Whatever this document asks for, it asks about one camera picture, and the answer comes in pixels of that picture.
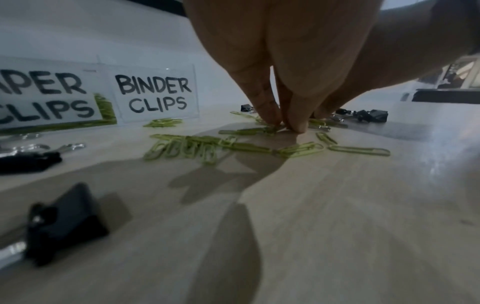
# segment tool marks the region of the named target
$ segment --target tabletop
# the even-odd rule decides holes
[[[215,166],[142,160],[151,134],[255,126],[231,106],[203,108],[175,128],[133,124],[30,141],[87,148],[43,173],[0,176],[0,234],[21,225],[32,203],[80,181],[111,234],[47,267],[2,269],[0,302],[479,303],[480,107],[346,108],[389,111],[385,124],[350,121],[330,135],[390,157],[226,151]],[[309,130],[242,140],[279,148],[316,137]]]

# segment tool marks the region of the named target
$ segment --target hand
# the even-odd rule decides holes
[[[344,83],[382,2],[185,0],[184,5],[206,50],[258,114],[269,124],[283,120],[304,132],[312,112]],[[272,65],[280,109],[270,85]]]

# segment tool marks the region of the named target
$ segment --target white wall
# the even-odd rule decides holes
[[[123,0],[1,0],[0,55],[167,68],[194,64],[200,106],[248,100],[187,18]]]

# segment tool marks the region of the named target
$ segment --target light wood surface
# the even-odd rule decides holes
[[[480,107],[351,103],[389,122],[334,129],[339,143],[390,149],[297,159],[225,152],[217,166],[143,162],[153,133],[247,127],[229,107],[178,128],[141,125],[52,133],[85,142],[41,174],[0,177],[0,234],[28,206],[88,183],[112,234],[37,269],[0,271],[0,302],[478,303]],[[255,136],[272,147],[315,133]]]

